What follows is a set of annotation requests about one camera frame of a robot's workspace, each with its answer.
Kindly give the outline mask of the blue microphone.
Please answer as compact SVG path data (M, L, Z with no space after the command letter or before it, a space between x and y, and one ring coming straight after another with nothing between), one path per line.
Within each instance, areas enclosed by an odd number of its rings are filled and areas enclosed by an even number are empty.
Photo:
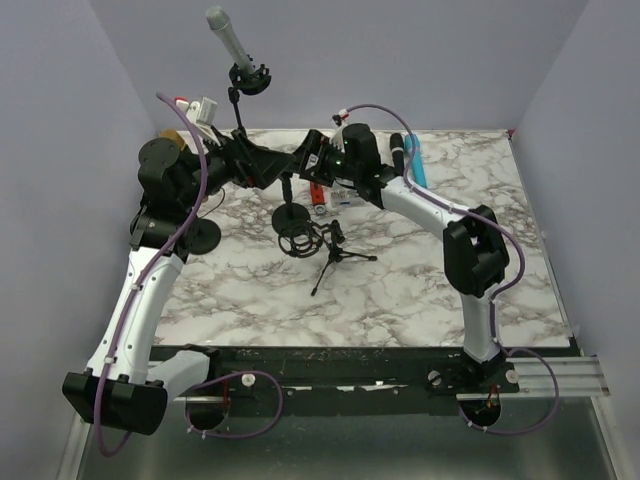
M415 134L407 134L404 138L404 148L407 154L412 154L410 161L411 173L414 181L422 188L428 188L427 177L424 171L421 145Z

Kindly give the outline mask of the gold microphone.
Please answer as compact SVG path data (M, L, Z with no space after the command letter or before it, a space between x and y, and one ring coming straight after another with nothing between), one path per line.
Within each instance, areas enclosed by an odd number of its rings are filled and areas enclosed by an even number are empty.
M179 147L180 150L184 150L186 148L185 139L176 130L173 130L173 129L162 130L158 134L158 137L173 141Z

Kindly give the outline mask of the black tripod shock-mount stand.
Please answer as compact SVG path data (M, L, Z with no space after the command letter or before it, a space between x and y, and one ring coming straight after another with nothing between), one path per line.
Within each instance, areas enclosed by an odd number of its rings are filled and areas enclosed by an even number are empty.
M327 249L327 261L311 290L311 296L317 294L320 283L331 265L337 265L350 258L364 259L370 262L378 260L375 255L345 250L342 247L345 236L338 220L325 224L311 220L296 221L278 234L277 241L280 250L286 256L294 259L310 258L318 254L322 248Z

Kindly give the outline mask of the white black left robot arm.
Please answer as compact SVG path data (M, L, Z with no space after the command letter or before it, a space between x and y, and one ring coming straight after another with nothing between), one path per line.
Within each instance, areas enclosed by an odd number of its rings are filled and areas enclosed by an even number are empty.
M67 373L62 392L97 434L104 429L152 435L168 404L194 389L214 393L244 377L224 374L214 348L186 346L149 367L162 310L191 255L217 246L214 224L201 220L205 197L228 183L264 189L297 169L296 157L251 142L242 132L218 142L196 141L190 150L175 131L147 141L138 154L140 209L130 228L127 275L109 325L80 373Z

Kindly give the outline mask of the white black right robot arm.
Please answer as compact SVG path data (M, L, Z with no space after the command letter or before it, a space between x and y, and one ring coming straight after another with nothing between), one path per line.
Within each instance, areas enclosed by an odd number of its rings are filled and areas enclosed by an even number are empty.
M485 390L496 380L490 361L499 354L490 297L509 264L494 212L484 205L466 210L411 186L382 161L366 124L348 125L342 140L337 147L321 132L309 131L294 151L293 172L326 187L345 181L366 202L405 217L442 242L445 276L462 301L463 350L472 359L461 365L460 379L471 391Z

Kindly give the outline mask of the black microphone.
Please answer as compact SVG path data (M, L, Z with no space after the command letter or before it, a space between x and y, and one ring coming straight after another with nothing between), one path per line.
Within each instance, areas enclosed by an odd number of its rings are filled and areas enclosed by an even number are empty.
M389 139L389 149L393 161L394 169L399 176L405 171L405 144L403 136L398 133L392 133Z

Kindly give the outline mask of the black clip desk stand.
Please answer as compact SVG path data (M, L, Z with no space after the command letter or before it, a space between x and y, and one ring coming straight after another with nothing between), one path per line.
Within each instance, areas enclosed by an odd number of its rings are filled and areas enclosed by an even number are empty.
M311 220L309 211L293 201L292 174L285 172L280 176L284 203L272 213L272 228L278 234L288 233L295 227Z

